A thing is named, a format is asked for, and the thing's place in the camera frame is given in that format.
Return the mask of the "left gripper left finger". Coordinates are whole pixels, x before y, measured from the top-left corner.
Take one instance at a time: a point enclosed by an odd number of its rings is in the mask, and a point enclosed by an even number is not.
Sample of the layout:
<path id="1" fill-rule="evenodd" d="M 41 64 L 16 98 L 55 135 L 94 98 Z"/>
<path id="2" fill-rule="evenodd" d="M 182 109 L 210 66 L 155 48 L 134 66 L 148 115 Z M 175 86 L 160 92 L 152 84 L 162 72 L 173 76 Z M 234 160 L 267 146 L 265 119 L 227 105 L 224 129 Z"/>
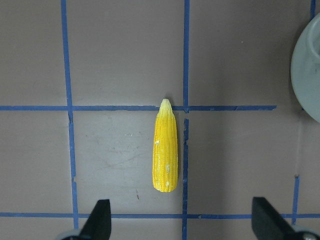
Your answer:
<path id="1" fill-rule="evenodd" d="M 111 205 L 109 199 L 98 200 L 78 237 L 80 240 L 109 240 Z"/>

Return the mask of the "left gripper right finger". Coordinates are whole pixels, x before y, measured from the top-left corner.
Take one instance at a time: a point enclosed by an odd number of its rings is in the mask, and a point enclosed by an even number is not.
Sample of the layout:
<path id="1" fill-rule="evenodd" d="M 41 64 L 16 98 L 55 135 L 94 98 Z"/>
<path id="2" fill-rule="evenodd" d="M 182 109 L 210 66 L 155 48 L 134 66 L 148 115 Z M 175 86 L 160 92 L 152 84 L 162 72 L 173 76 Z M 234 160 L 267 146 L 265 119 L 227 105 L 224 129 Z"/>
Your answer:
<path id="1" fill-rule="evenodd" d="M 258 240 L 303 240 L 265 197 L 253 197 L 251 228 Z"/>

